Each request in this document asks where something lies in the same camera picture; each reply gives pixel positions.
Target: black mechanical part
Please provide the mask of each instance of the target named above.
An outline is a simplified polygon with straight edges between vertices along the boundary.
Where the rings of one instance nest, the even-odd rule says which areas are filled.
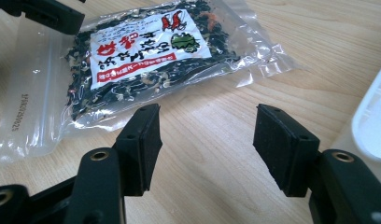
[[[281,109],[258,105],[254,147],[288,197],[304,197],[314,223],[381,223],[381,183],[352,153],[319,140]]]
[[[24,186],[0,187],[0,224],[125,223],[124,196],[150,188],[162,147],[159,109],[139,108],[113,147],[83,156],[77,176],[31,197]]]
[[[66,35],[76,35],[85,18],[84,14],[55,0],[0,0],[0,8],[15,17],[24,12],[26,18]]]

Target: red strip on label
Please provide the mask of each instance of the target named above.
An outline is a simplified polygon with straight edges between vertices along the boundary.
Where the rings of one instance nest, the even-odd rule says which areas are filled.
[[[159,58],[147,59],[138,63],[126,63],[121,67],[106,70],[105,72],[97,73],[97,82],[108,82],[120,77],[124,77],[139,69],[147,68],[159,63],[166,63],[176,60],[175,53],[167,54]]]

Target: tabletop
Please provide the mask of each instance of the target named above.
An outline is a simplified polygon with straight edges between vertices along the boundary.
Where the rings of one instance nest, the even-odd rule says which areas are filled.
[[[89,19],[163,1],[61,2]],[[240,88],[217,78],[159,100],[163,146],[150,191],[125,199],[129,223],[312,223],[310,193],[286,198],[252,146],[256,105],[285,110],[329,148],[381,68],[381,0],[247,3],[298,68]],[[0,118],[19,23],[0,10]],[[82,155],[112,146],[119,132],[65,138],[49,155],[0,164],[0,186],[36,194],[76,175]]]

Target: white label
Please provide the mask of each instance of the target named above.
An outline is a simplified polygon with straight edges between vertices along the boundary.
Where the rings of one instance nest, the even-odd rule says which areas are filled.
[[[91,34],[92,90],[177,60],[210,58],[186,9],[124,22]]]

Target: plastic bag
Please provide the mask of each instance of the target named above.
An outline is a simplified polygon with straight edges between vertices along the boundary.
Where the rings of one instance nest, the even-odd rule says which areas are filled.
[[[21,63],[0,125],[0,161],[49,153],[75,130],[118,129],[123,111],[207,78],[250,66],[255,77],[292,68],[280,46],[251,28],[260,27],[255,13],[244,2],[236,10],[247,22],[221,0],[122,11],[87,21],[75,44],[72,36],[22,21],[19,33],[33,33],[18,41]],[[254,79],[235,78],[237,86]]]

